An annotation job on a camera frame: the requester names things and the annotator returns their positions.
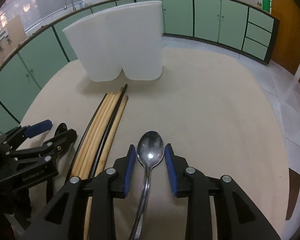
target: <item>spoon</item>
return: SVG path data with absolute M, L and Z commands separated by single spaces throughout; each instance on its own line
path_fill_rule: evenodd
M 140 139 L 137 146 L 137 157 L 141 165 L 145 168 L 143 178 L 142 193 L 139 199 L 137 214 L 133 222 L 129 240 L 139 239 L 143 215 L 146 210 L 146 203 L 150 188 L 150 174 L 153 167 L 158 165 L 163 158 L 164 146 L 160 136 L 155 131 L 146 132 Z

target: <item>round table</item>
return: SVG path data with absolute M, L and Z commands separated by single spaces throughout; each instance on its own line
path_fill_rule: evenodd
M 127 154 L 130 144 L 155 130 L 175 155 L 206 176 L 230 175 L 280 235 L 289 195 L 288 155 L 263 90 L 235 59 L 194 49 L 163 50 L 164 68 L 153 81 L 92 82 L 79 60 L 63 67 L 41 90 L 21 125 L 50 119 L 54 125 L 22 147 L 41 145 L 65 122 L 78 133 L 59 163 L 55 190 L 62 187 L 75 149 L 100 101 L 126 83 L 129 96 L 106 163 Z M 136 161 L 131 191 L 114 200 L 117 239 L 127 239 L 142 189 L 144 170 Z M 30 189 L 33 216 L 45 205 L 45 183 Z M 153 169 L 143 239 L 184 239 L 187 199 L 173 197 L 165 162 Z

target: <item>beige board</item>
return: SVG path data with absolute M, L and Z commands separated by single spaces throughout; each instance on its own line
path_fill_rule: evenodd
M 232 176 L 280 235 L 289 197 L 288 155 L 263 90 L 231 57 L 193 49 L 165 48 L 163 54 L 163 73 L 154 81 L 131 81 L 121 73 L 113 81 L 95 83 L 78 60 L 70 62 L 42 89 L 21 124 L 52 120 L 43 140 L 65 122 L 78 133 L 76 148 L 104 94 L 127 83 L 129 101 L 106 168 L 145 132 L 155 130 L 205 175 Z M 40 137 L 23 147 L 38 143 Z M 55 189 L 62 186 L 73 154 L 74 149 L 61 158 Z M 129 236 L 143 173 L 136 162 L 128 198 L 114 201 L 118 240 Z M 173 197 L 164 160 L 154 168 L 150 187 L 143 239 L 184 239 L 187 200 Z M 30 196 L 35 216 L 45 204 L 45 184 L 33 187 Z
M 27 39 L 27 35 L 19 15 L 7 22 L 4 28 L 7 28 L 11 38 L 11 43 L 8 44 L 5 38 L 1 40 L 1 46 L 3 47 L 3 50 L 0 51 L 0 65 L 4 62 L 7 56 L 18 47 L 20 43 Z

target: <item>sink faucet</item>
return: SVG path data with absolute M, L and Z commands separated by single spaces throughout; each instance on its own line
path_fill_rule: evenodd
M 71 4 L 72 4 L 72 10 L 75 12 L 77 9 L 74 7 L 73 0 L 71 0 Z M 67 9 L 67 0 L 65 0 L 65 6 L 64 6 L 64 9 L 65 9 L 65 10 Z

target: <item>green thermos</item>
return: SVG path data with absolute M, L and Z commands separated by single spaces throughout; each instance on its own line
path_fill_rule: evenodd
M 262 9 L 269 13 L 270 8 L 271 8 L 271 1 L 270 0 L 262 0 Z

